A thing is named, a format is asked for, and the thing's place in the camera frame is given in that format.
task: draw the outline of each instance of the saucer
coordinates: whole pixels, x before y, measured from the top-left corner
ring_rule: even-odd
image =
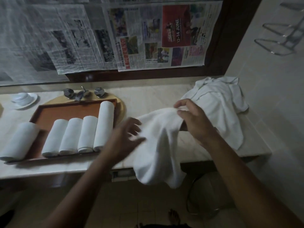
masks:
[[[33,100],[26,104],[26,105],[18,105],[17,103],[14,103],[14,109],[23,109],[25,107],[28,107],[29,105],[32,105],[37,99],[38,99],[38,95],[35,93],[28,93],[29,96],[31,96],[33,98]]]

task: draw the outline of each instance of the crumpled white cloth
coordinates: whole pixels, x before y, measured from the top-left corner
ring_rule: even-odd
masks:
[[[181,99],[192,99],[206,113],[219,134],[234,149],[243,142],[243,133],[237,113],[248,108],[236,77],[207,77],[195,83]],[[138,119],[142,122],[139,136],[147,140],[135,150],[133,169],[143,184],[167,183],[178,188],[186,176],[177,162],[177,135],[183,120],[177,109],[153,111]]]

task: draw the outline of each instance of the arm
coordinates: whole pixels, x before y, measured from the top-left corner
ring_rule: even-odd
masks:
[[[242,218],[249,227],[304,227],[284,204],[269,192],[217,133],[204,111],[190,99],[175,103],[188,131],[211,155]]]
[[[140,121],[128,118],[113,133],[102,152],[85,174],[74,185],[63,201],[44,221],[42,227],[84,227],[102,183],[111,168],[126,158],[145,138],[134,141],[129,133],[137,135]]]

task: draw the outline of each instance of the rolled white towel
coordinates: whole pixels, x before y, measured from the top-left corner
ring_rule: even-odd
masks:
[[[57,119],[49,132],[49,135],[42,149],[43,157],[53,157],[59,155],[59,148],[67,127],[68,121]]]
[[[78,152],[77,147],[81,132],[81,126],[82,119],[72,118],[69,120],[59,147],[59,155],[69,155]]]
[[[96,127],[94,150],[101,151],[108,141],[114,122],[114,104],[110,101],[103,101],[100,104],[98,122]]]
[[[16,132],[0,153],[2,161],[19,161],[24,159],[39,133],[39,127],[31,122],[18,125]]]
[[[78,142],[78,152],[87,153],[93,151],[94,138],[98,119],[94,116],[83,118],[80,138]]]

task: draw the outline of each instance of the white cup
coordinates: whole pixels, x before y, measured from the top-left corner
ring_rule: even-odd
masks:
[[[12,96],[12,102],[18,105],[27,105],[33,100],[28,93],[18,93]]]

